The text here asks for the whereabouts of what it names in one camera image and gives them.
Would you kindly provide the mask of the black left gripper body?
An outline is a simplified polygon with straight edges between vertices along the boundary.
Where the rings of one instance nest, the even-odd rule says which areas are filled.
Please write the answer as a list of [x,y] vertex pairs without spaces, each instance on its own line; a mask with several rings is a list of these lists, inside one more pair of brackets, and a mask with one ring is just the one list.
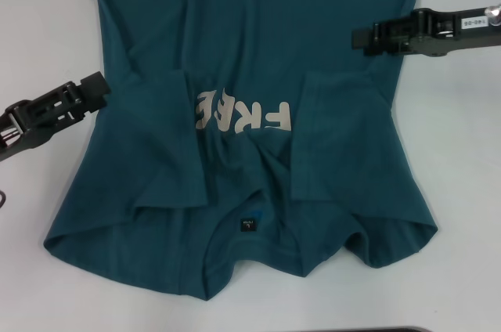
[[8,109],[1,116],[1,161],[48,142],[56,133],[77,124],[93,110],[85,108]]

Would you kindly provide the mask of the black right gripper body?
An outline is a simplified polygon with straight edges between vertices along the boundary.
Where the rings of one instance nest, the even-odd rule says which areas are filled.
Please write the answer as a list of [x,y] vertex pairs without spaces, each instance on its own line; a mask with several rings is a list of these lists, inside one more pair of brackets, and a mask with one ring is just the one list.
[[500,5],[455,12],[430,11],[425,32],[411,39],[412,54],[441,57],[456,50],[500,45]]

